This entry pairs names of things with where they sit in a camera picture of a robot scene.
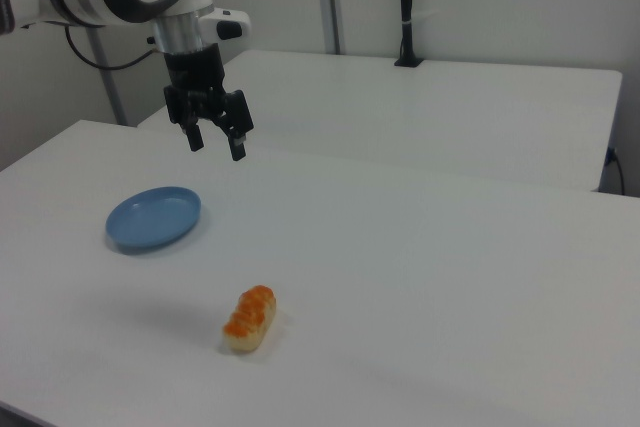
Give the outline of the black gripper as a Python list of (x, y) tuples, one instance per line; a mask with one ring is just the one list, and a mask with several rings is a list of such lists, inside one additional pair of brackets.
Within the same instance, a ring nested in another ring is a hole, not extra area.
[(246, 133), (254, 128), (244, 93), (226, 91), (217, 45), (188, 54), (165, 54), (170, 84), (164, 88), (170, 121), (187, 137), (190, 150), (204, 147), (198, 121), (213, 122), (227, 134), (232, 160), (246, 157)]

